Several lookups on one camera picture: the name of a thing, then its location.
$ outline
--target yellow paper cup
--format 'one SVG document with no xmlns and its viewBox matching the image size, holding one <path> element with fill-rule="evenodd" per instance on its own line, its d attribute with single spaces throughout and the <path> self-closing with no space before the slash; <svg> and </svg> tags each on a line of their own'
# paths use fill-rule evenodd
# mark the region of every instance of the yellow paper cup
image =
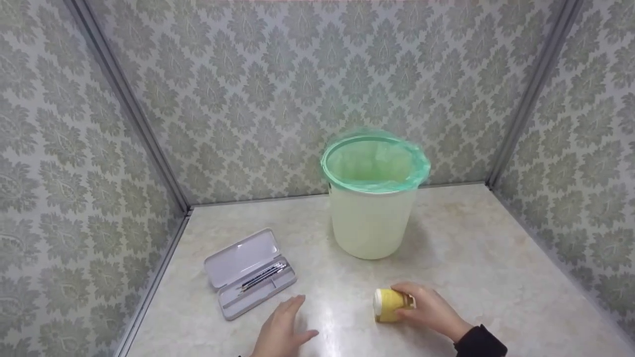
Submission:
<svg viewBox="0 0 635 357">
<path fill-rule="evenodd" d="M 397 322 L 397 309 L 413 309 L 415 299 L 412 296 L 392 289 L 376 289 L 373 298 L 376 322 Z"/>
</svg>

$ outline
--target table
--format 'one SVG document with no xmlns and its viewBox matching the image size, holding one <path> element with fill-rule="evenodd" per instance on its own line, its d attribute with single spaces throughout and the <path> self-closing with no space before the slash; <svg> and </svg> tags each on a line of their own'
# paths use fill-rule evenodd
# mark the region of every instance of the table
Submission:
<svg viewBox="0 0 635 357">
<path fill-rule="evenodd" d="M 203 260 L 271 227 L 298 281 L 238 319 L 222 318 Z M 633 350 L 484 185 L 417 192 L 401 248 L 382 260 L 346 254 L 327 196 L 195 208 L 128 356 L 248 356 L 282 300 L 306 294 L 298 324 L 320 335 L 304 357 L 455 356 L 431 331 L 376 324 L 372 297 L 400 280 L 428 284 L 508 356 L 632 356 Z"/>
</svg>

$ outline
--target pencil case lid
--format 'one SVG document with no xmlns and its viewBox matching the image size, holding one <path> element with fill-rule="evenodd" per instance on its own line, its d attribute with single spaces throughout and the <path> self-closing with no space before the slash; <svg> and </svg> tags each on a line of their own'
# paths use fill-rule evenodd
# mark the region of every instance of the pencil case lid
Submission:
<svg viewBox="0 0 635 357">
<path fill-rule="evenodd" d="M 204 267 L 211 285 L 220 289 L 258 270 L 280 255 L 271 228 L 228 246 L 205 259 Z"/>
</svg>

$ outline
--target sleeve cuff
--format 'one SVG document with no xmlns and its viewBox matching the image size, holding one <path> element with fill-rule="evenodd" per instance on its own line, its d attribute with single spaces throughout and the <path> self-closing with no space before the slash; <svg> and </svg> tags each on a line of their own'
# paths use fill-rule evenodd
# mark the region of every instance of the sleeve cuff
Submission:
<svg viewBox="0 0 635 357">
<path fill-rule="evenodd" d="M 455 345 L 457 357 L 503 357 L 507 347 L 503 345 L 485 326 L 473 327 Z"/>
</svg>

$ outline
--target wallpaper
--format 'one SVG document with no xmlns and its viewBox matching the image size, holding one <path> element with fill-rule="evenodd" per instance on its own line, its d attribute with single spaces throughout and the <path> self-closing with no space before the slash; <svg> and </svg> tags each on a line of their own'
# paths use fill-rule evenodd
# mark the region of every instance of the wallpaper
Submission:
<svg viewBox="0 0 635 357">
<path fill-rule="evenodd" d="M 484 180 L 559 1 L 91 0 L 190 203 L 326 191 L 358 126 Z"/>
<path fill-rule="evenodd" d="M 635 1 L 586 1 L 497 191 L 635 340 Z"/>
<path fill-rule="evenodd" d="M 0 356 L 110 356 L 182 216 L 59 0 L 0 1 Z"/>
</svg>

